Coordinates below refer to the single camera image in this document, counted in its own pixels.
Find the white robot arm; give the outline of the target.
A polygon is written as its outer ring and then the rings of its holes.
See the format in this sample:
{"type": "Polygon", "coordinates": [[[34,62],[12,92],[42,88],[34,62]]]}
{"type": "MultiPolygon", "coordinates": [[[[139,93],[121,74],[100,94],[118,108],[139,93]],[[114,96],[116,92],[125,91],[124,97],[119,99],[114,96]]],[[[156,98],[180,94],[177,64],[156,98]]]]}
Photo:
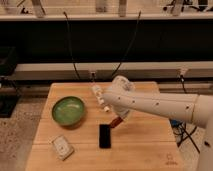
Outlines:
{"type": "Polygon", "coordinates": [[[117,114],[110,126],[115,128],[130,110],[155,114],[194,124],[205,130],[196,171],[213,171],[213,96],[138,92],[124,76],[116,76],[103,92],[104,100],[117,114]]]}

